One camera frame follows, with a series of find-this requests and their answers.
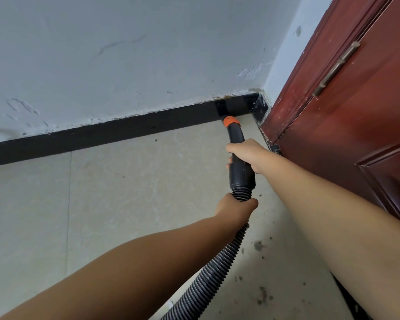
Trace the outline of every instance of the painted wall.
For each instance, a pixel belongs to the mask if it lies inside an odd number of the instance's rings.
[[[301,0],[264,84],[267,103],[277,100],[332,0]]]
[[[0,0],[0,141],[262,88],[300,1]]]

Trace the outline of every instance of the beige tile floor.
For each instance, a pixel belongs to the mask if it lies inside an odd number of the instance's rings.
[[[251,116],[240,121],[246,138],[264,144]],[[123,242],[210,216],[229,191],[227,142],[211,122],[0,166],[0,315]],[[253,195],[243,254],[202,319],[352,319],[261,176]]]

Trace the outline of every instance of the person's left hand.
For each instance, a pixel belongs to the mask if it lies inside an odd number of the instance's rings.
[[[227,193],[221,201],[219,201],[216,207],[215,217],[220,218],[227,225],[234,227],[235,231],[238,231],[249,221],[251,213],[257,207],[257,199],[240,202],[233,197],[231,193]]]

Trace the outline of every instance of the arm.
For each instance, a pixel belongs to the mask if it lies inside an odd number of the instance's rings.
[[[214,217],[122,244],[0,320],[148,319],[234,239],[257,206],[229,193]]]
[[[332,273],[375,320],[400,320],[400,221],[252,139],[227,151],[263,174]]]

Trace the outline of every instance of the door panel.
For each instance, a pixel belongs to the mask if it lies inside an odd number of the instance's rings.
[[[284,156],[400,218],[400,0],[278,141]]]

